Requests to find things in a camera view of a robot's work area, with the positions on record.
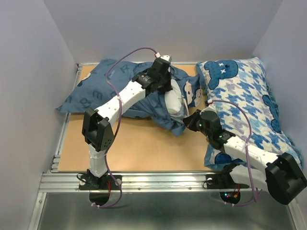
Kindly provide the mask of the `white pillow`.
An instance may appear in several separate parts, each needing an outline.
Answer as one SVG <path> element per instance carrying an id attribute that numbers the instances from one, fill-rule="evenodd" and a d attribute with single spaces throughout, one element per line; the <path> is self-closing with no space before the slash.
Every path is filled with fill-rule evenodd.
<path id="1" fill-rule="evenodd" d="M 168 114 L 175 120 L 182 120 L 189 116 L 184 95 L 177 82 L 171 80 L 172 90 L 165 93 L 165 104 Z"/>

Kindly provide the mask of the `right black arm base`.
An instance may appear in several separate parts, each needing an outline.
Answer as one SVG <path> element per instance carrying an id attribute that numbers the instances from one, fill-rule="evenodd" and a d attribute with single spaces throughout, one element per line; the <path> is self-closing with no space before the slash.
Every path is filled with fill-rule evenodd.
<path id="1" fill-rule="evenodd" d="M 227 173 L 207 174 L 202 183 L 204 189 L 217 189 L 219 190 L 220 199 L 225 204 L 232 206 L 243 206 L 240 204 L 241 189 L 247 189 L 247 184 L 238 184 L 233 181 L 231 176 Z"/>

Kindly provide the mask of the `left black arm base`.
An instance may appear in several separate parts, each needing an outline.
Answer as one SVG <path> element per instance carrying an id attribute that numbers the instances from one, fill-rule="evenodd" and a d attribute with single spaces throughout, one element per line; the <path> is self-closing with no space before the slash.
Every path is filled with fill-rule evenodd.
<path id="1" fill-rule="evenodd" d="M 79 180 L 78 189 L 89 193 L 89 200 L 92 206 L 97 208 L 112 207 L 118 202 L 120 191 L 113 178 L 106 173 L 101 178 L 92 177 L 88 173 L 79 173 L 76 175 Z"/>

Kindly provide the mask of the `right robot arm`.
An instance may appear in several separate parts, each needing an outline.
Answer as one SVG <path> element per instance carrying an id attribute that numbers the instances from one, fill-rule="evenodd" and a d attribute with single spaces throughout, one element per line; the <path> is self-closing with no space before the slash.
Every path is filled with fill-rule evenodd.
<path id="1" fill-rule="evenodd" d="M 307 179 L 291 154 L 285 152 L 280 155 L 249 146 L 240 137 L 222 128 L 214 110 L 197 110 L 184 118 L 183 123 L 189 130 L 201 132 L 214 149 L 246 162 L 246 166 L 237 162 L 226 165 L 218 178 L 209 180 L 209 185 L 218 188 L 249 185 L 268 192 L 282 205 L 288 205 L 307 187 Z"/>

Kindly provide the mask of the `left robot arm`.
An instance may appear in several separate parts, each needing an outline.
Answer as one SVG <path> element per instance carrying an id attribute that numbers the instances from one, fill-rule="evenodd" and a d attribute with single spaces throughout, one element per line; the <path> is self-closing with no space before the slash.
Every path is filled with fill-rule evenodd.
<path id="1" fill-rule="evenodd" d="M 104 105 L 84 113 L 82 134 L 88 144 L 90 163 L 85 183 L 96 189 L 106 185 L 106 154 L 114 142 L 112 126 L 122 114 L 153 92 L 167 92 L 171 87 L 172 58 L 163 55 L 154 60 L 146 71 L 135 75 L 127 86 Z"/>

